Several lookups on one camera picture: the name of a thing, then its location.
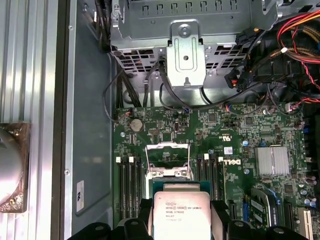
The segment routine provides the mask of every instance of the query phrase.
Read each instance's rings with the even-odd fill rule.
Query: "silver heatsink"
[[[289,175],[288,151],[285,146],[257,147],[256,169],[259,175]]]

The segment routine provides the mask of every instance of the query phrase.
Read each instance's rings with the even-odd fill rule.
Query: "side panel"
[[[0,240],[49,239],[58,0],[3,0],[0,122],[31,123],[28,206],[0,213]]]
[[[101,53],[83,15],[71,1],[67,86],[64,238],[93,222],[112,225],[112,125],[105,116],[102,93],[114,61]],[[112,97],[109,93],[108,107]]]

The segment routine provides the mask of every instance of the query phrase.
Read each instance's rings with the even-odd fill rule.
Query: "connector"
[[[300,220],[300,234],[309,240],[314,240],[310,211],[306,208],[300,207],[298,208],[298,215]]]

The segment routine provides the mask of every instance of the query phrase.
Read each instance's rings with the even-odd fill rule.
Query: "ridged metal surface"
[[[0,122],[31,123],[28,206],[0,213],[0,240],[50,239],[58,0],[2,0]]]

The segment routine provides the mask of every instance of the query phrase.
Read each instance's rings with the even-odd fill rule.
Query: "green circuit board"
[[[235,104],[232,110],[245,114],[254,110],[254,104]],[[297,122],[301,114],[284,116],[269,114],[272,106],[264,106],[255,114],[231,115],[222,106],[210,110],[173,111],[163,107],[119,109],[123,117],[113,127],[113,194],[114,224],[121,219],[138,216],[139,203],[146,197],[145,174],[148,168],[146,145],[161,142],[190,144],[190,168],[195,181],[209,181],[211,199],[234,202],[237,219],[249,221],[264,229],[248,214],[244,200],[252,188],[274,194],[277,201],[279,224],[287,226],[285,205],[292,205],[292,217],[298,219],[298,208],[305,207],[301,191],[313,195],[313,185],[307,184],[307,163],[304,151],[304,134]],[[289,175],[261,176],[257,172],[257,147],[287,147]],[[214,163],[204,161],[209,154]],[[182,167],[188,161],[186,149],[152,149],[149,162],[156,167]],[[317,213],[313,211],[313,233],[320,228]],[[295,231],[299,224],[291,223]]]

